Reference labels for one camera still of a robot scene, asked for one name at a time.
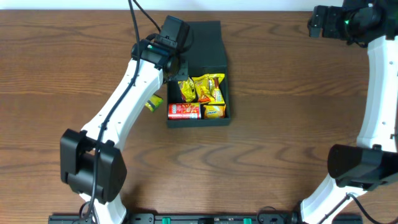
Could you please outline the yellow orange snack packet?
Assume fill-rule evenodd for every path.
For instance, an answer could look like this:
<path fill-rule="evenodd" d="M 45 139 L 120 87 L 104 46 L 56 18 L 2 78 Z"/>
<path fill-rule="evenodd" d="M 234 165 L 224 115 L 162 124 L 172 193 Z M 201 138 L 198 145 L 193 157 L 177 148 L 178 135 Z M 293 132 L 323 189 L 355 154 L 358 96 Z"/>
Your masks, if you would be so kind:
<path fill-rule="evenodd" d="M 200 103 L 211 103 L 215 101 L 215 98 L 210 91 L 210 82 L 208 74 L 200 77 L 192 77 L 194 82 L 195 90 L 198 96 L 198 102 Z"/>

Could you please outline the dark green box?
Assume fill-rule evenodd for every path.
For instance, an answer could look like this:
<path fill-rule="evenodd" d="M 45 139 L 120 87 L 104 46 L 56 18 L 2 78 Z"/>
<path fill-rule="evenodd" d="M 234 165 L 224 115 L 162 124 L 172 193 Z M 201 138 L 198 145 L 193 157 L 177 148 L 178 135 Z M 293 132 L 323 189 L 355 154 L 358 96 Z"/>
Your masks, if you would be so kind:
<path fill-rule="evenodd" d="M 183 119 L 167 120 L 168 128 L 192 128 L 205 126 L 227 126 L 231 121 L 228 58 L 226 55 L 220 21 L 189 22 L 190 32 L 185 46 L 188 51 L 182 58 L 188 62 L 188 76 L 200 77 L 207 73 L 223 73 L 224 80 L 220 90 L 226 103 L 225 117 L 220 119 Z"/>

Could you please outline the green snack packet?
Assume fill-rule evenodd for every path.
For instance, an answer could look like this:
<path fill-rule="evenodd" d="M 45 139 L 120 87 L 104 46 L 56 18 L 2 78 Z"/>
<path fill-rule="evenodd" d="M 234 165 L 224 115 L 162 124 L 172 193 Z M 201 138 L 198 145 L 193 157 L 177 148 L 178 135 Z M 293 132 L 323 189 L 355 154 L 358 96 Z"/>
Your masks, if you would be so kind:
<path fill-rule="evenodd" d="M 151 112 L 154 112 L 163 103 L 163 101 L 163 98 L 156 94 L 153 94 L 145 103 L 145 107 L 148 108 Z"/>

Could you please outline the red Pringles can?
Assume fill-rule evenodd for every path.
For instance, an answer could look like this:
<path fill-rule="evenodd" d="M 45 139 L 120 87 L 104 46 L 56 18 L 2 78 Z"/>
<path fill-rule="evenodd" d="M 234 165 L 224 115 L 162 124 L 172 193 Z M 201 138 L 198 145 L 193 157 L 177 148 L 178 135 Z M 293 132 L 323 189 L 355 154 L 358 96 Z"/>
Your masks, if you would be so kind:
<path fill-rule="evenodd" d="M 200 103 L 171 103 L 168 119 L 201 119 L 201 105 Z"/>

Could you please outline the orange Julie's cracker packet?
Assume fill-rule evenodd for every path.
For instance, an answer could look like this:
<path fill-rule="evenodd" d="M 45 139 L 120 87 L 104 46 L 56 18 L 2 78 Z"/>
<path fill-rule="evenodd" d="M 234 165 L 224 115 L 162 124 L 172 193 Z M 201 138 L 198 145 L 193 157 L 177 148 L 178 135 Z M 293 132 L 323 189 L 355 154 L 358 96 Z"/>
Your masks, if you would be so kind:
<path fill-rule="evenodd" d="M 204 105 L 205 119 L 219 119 L 225 117 L 226 105 Z"/>

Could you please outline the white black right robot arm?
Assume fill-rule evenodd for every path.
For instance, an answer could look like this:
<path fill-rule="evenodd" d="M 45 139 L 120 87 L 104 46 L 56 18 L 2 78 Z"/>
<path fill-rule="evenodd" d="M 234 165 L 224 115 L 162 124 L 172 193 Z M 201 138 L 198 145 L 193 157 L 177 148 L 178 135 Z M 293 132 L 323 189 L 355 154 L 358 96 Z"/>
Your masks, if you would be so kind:
<path fill-rule="evenodd" d="M 328 174 L 302 200 L 291 223 L 356 223 L 340 212 L 358 198 L 397 182 L 397 1 L 344 1 L 340 7 L 315 6 L 308 20 L 310 37 L 339 39 L 367 50 L 369 83 L 366 109 L 355 146 L 335 144 Z"/>

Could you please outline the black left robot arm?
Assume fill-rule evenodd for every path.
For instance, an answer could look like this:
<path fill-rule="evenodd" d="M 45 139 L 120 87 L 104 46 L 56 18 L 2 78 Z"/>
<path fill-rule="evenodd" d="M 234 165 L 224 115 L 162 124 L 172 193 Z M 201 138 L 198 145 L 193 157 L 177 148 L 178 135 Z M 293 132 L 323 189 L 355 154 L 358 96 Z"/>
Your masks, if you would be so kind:
<path fill-rule="evenodd" d="M 187 75 L 180 55 L 188 23 L 167 16 L 158 34 L 139 39 L 121 82 L 105 105 L 80 131 L 67 129 L 60 139 L 60 177 L 85 199 L 70 223 L 123 223 L 127 210 L 120 197 L 127 168 L 122 151 L 145 104 L 161 86 Z"/>

